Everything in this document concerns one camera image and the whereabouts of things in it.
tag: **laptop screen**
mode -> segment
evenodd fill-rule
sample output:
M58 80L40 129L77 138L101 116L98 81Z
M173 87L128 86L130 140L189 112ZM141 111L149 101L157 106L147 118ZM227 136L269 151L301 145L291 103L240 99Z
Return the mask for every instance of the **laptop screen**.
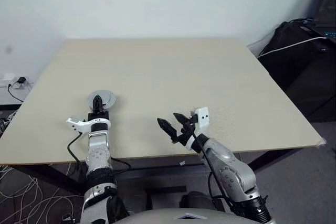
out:
M314 21L318 25L335 26L336 0L320 0Z

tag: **white cable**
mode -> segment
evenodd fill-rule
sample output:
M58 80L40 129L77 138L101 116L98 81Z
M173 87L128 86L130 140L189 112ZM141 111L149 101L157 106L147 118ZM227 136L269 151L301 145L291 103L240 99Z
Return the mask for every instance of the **white cable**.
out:
M23 207L22 209L20 209L20 210L18 210L18 211L16 211L16 212L14 212L14 213L11 214L10 216L8 216L6 219L2 220L2 221L0 222L0 224L4 223L6 220L8 220L9 218L11 218L13 215L16 215L16 214L17 214L18 212L20 212L21 210L23 210L23 209L29 207L31 204L34 203L34 201L36 200L36 197L37 197L37 194L35 194L35 198L34 198L34 200L33 200L30 204L28 204L27 206Z
M11 194L11 195L4 195L1 191L0 191L0 194L2 195L2 196L4 196L5 197L5 199L3 200L3 201L1 201L0 202L0 205L1 205L1 203L2 202L5 202L7 199L12 199L13 197L14 198L16 198L16 197L19 197L19 196L21 196L21 195L23 195L24 193L22 193L22 194L19 194L19 195L15 195L15 194L17 194L19 191L21 191L21 190L24 190L27 186L29 187L30 185L32 185L31 186L31 188L29 189L29 190L31 190L33 187L34 187L34 183L32 183L32 182L30 182L30 183L28 183L27 185L25 185L24 187L22 187L21 189L19 189L18 191L16 191L16 192L14 192L13 194Z
M9 169L7 170L3 175L1 175L0 177L0 181L6 176L7 173L9 173L10 171L12 171L13 169Z
M71 202L71 200L68 199L68 198L61 198L61 199L66 199L66 200L68 200L68 201L70 202L70 204L71 204L71 216L74 216L74 213L73 213L73 209L74 209L74 207L73 207L73 203ZM51 210L52 206L53 206L54 204L56 204L56 202L58 202L58 201L61 200L61 199L57 199L57 200L55 200L55 202L52 203L51 206L48 208L47 213L46 213L46 224L48 224L48 214L49 214L49 211Z
M9 170L13 170L13 168L5 166L4 169L0 171L0 173L5 173L5 172L7 172Z
M306 43L306 42L309 42L309 41L312 41L312 40L315 40L315 39L327 39L327 38L325 38L325 37L316 37L316 38L306 39L306 40L304 40L304 41L297 42L297 43L292 44L292 45L289 45L289 46L287 46L287 47L281 47L281 48L279 48L279 49L275 49L275 50L272 50L272 51L267 52L267 53L265 53L265 54L259 55L259 56L257 57L257 59L260 58L260 57L262 57L262 56L265 56L265 55L267 55L267 54L270 54L270 53L272 53L272 52L277 52L277 51L280 51L280 50L284 50L284 49L286 49L286 48L290 48L290 47L293 47L293 46L297 46L297 45L299 45L299 44Z
M35 191L35 198L37 197L37 192L38 192L38 182L36 181L36 191ZM25 190L25 192L23 193L22 195L22 198L21 198L21 202L20 202L20 217L19 217L19 222L21 222L21 219L22 219L22 208L23 208L23 199L25 198L25 195L26 193L28 192L28 187L27 189Z
M69 163L69 165L68 165L68 170L67 170L67 172L66 172L66 175L69 174L70 166L71 166L71 163ZM52 197L56 195L56 193L58 192L58 190L59 190L59 188L56 189L56 191L54 192L54 194L52 195ZM42 213L40 214L40 216L38 217L38 219L37 219L37 221L36 221L36 224L38 224L38 222L39 222L40 219L42 218L43 213L44 213L44 211L46 210L46 208L47 208L48 204L50 203L50 201L51 201L51 199L46 203L46 205L45 205L45 207L44 207Z
M40 187L40 185L38 184L38 180L36 179L36 193L35 193L35 198L37 197L37 190L40 190L40 193L41 193L41 199L40 199L40 201L43 199L43 192L42 192L42 189L41 189L41 187ZM22 199L21 199L21 205L20 205L20 207L21 207L21 209L22 209L22 202L23 202L23 197L24 196L22 196ZM22 211L20 212L20 218L19 218L19 223L21 223L22 221L25 221L26 219L23 219L22 220Z
M34 211L34 209L37 207L37 206L39 206L39 205L41 205L43 202L45 202L45 201L47 201L47 200L50 200L50 199L59 199L59 198L70 198L70 197L83 197L83 196L80 196L80 195L69 195L69 196L55 196L55 197L50 197L50 198L46 198L46 199L44 199L44 200L42 200L41 202L39 202L38 204L36 204L33 208L32 208L32 210L30 211L30 213L28 214L28 217L27 217L27 224L28 224L28 220L29 220L29 218L31 217L31 216L33 216L34 214L32 214L31 212L33 212Z

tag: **table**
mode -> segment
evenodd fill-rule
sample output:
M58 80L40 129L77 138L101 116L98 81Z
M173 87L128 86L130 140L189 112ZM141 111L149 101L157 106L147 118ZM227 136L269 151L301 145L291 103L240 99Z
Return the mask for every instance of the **table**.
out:
M1 138L0 164L52 183L61 175L36 164L73 161L66 146L76 135L65 120L86 119L87 97L99 89L117 96L110 110L111 155L117 158L192 154L171 144L156 118L175 122L173 112L188 115L201 106L209 107L208 135L233 152L279 150L256 160L254 169L265 158L268 163L323 142L236 39L69 40ZM87 145L84 136L72 146L81 160ZM64 179L75 183L62 177L58 186Z

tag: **silver robot arm segment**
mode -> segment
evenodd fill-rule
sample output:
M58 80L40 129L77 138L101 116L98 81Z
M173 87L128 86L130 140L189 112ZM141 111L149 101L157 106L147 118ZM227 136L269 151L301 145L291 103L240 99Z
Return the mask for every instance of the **silver robot arm segment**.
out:
M260 196L252 169L236 159L224 145L206 136L208 108L192 111L189 118L178 113L174 113L174 116L183 126L181 135L177 135L177 130L165 119L157 119L159 126L173 143L180 142L188 150L199 153L202 162L213 173L223 194L221 197L226 199L230 210L238 216L260 223L275 223L266 208L266 199Z
M117 195L116 173L111 165L108 131L111 123L109 112L104 108L106 101L103 103L102 100L102 97L106 97L106 92L100 94L92 97L92 111L88 114L87 122L72 118L67 120L73 130L89 135L86 192L81 213L81 223L85 224L113 223L128 216L123 202Z

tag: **circular metal plate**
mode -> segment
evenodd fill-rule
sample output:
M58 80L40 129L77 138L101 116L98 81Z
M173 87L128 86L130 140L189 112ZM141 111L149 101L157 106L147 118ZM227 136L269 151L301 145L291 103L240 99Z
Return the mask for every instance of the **circular metal plate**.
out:
M88 103L89 103L89 108L92 110L92 103L93 99L95 98L96 95L99 95L101 97L101 100L103 101L103 108L105 110L108 110L111 108L114 103L116 102L116 96L109 90L97 90L89 95Z

